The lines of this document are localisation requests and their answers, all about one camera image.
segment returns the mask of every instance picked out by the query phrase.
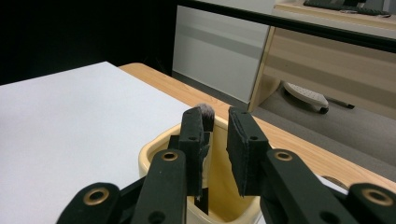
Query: yellow container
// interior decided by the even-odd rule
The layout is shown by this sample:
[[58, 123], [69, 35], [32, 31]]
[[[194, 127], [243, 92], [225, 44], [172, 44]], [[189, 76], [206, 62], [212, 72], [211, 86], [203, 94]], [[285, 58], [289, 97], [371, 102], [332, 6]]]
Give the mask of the yellow container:
[[[242, 198], [239, 196], [226, 151], [227, 127], [226, 120], [215, 117], [212, 158], [208, 177], [209, 216], [194, 205], [192, 197], [188, 197], [187, 223], [254, 224], [259, 221], [262, 215], [260, 197], [246, 196]], [[180, 125], [177, 125], [160, 134], [141, 149], [139, 154], [141, 177], [148, 173], [150, 162], [155, 153], [167, 149], [170, 136], [179, 133]]]

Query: makeup brush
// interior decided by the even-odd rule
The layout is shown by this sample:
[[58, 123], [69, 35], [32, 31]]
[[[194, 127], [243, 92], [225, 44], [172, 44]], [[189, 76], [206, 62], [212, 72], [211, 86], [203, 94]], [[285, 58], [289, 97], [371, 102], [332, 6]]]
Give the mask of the makeup brush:
[[209, 168], [211, 163], [211, 146], [212, 146], [212, 136], [213, 136], [213, 126], [215, 123], [215, 111], [212, 106], [208, 104], [198, 104], [196, 107], [200, 107], [202, 114], [202, 123], [204, 126], [204, 133], [208, 135], [208, 141], [205, 147], [208, 147], [208, 152], [203, 161], [203, 171], [202, 171], [202, 196], [194, 198], [194, 204], [201, 211], [208, 215], [209, 213], [209, 188], [208, 188], [208, 176]]

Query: keyboard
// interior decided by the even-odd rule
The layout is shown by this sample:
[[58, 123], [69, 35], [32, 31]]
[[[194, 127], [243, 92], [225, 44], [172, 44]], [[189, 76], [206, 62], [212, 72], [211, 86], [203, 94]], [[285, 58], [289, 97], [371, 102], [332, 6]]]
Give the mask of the keyboard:
[[323, 3], [321, 1], [316, 0], [305, 0], [304, 6], [306, 7], [320, 7], [330, 10], [341, 11], [345, 13], [358, 13], [369, 16], [379, 16], [379, 17], [390, 17], [390, 14], [387, 11], [381, 11], [376, 9], [370, 9], [365, 7], [348, 7], [338, 4], [331, 3]]

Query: white sheet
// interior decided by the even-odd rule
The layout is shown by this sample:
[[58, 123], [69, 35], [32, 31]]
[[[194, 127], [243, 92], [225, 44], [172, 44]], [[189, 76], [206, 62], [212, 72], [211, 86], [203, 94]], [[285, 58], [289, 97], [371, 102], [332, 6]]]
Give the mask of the white sheet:
[[0, 86], [0, 223], [55, 223], [80, 189], [128, 186], [188, 108], [110, 63]]

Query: wooden desk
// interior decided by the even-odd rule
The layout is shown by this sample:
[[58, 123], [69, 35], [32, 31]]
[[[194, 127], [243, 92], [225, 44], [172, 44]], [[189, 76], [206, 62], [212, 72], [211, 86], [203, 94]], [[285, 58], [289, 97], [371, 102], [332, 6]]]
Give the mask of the wooden desk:
[[[370, 35], [396, 38], [396, 16], [351, 15], [296, 3], [273, 14]], [[396, 119], [396, 54], [272, 28], [249, 110], [271, 93], [264, 79], [278, 78], [383, 116]]]
[[[121, 66], [120, 69], [187, 105], [195, 106], [202, 102], [208, 103], [213, 106], [217, 116], [228, 120], [229, 105], [172, 77], [166, 76], [142, 63], [126, 64]], [[332, 176], [347, 186], [353, 183], [369, 182], [396, 192], [396, 183], [344, 160], [323, 148], [310, 144], [263, 120], [257, 118], [255, 120], [268, 137], [272, 146], [285, 148], [297, 153], [317, 175]]]

